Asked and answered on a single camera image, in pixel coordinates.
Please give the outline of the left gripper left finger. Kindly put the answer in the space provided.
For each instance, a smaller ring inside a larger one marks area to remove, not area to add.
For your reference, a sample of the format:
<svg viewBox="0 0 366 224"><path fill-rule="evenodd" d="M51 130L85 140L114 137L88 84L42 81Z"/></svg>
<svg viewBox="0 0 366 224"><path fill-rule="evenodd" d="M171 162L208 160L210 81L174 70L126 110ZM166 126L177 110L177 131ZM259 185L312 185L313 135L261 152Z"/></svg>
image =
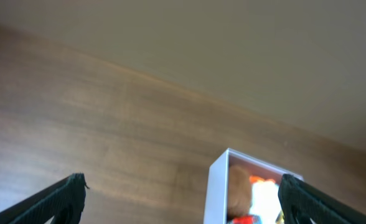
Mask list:
<svg viewBox="0 0 366 224"><path fill-rule="evenodd" d="M85 207L83 173L74 173L0 212L0 224L78 224Z"/></svg>

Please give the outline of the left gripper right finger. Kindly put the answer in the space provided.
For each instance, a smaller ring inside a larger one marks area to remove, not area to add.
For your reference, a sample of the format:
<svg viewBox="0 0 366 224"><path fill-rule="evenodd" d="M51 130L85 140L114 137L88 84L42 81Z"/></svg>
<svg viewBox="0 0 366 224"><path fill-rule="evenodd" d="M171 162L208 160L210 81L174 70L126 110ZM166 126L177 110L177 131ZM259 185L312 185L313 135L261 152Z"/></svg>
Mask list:
<svg viewBox="0 0 366 224"><path fill-rule="evenodd" d="M282 176L278 198L285 223L366 224L366 215L291 174Z"/></svg>

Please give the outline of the white orange plush duck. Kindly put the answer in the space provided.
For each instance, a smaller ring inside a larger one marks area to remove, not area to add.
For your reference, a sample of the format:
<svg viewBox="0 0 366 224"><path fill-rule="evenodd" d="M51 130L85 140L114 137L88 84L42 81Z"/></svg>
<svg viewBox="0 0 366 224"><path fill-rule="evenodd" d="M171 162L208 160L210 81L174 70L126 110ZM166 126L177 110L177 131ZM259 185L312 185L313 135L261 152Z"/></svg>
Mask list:
<svg viewBox="0 0 366 224"><path fill-rule="evenodd" d="M263 179L252 175L252 201L249 209L250 215L256 215L263 224L275 224L281 213L278 198L279 185L273 179Z"/></svg>

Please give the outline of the red toy fire truck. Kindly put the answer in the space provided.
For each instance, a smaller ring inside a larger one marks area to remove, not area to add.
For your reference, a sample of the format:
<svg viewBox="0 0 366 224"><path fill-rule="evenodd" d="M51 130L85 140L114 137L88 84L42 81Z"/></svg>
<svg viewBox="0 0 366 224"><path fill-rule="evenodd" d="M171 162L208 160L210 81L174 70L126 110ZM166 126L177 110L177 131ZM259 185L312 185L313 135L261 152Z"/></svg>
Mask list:
<svg viewBox="0 0 366 224"><path fill-rule="evenodd" d="M246 215L236 217L227 222L228 224L262 224L261 218L258 215Z"/></svg>

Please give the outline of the brown plush bear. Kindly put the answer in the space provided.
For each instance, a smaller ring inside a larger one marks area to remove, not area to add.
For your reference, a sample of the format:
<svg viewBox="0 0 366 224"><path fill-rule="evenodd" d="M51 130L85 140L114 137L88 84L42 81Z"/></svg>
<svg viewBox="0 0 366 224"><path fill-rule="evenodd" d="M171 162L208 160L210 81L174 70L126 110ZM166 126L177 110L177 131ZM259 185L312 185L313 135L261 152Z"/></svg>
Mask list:
<svg viewBox="0 0 366 224"><path fill-rule="evenodd" d="M248 214L252 204L250 173L239 165L228 170L227 218L232 220Z"/></svg>

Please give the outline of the pink white cardboard box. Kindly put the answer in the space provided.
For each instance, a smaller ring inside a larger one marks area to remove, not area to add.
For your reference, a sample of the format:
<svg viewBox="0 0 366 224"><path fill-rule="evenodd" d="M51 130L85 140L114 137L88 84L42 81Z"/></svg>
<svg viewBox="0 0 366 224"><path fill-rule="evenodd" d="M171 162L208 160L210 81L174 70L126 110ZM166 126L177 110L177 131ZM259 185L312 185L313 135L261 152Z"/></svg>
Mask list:
<svg viewBox="0 0 366 224"><path fill-rule="evenodd" d="M227 223L228 168L236 164L245 167L252 175L273 179L277 184L281 182L283 174L303 180L299 174L228 148L209 168L204 224Z"/></svg>

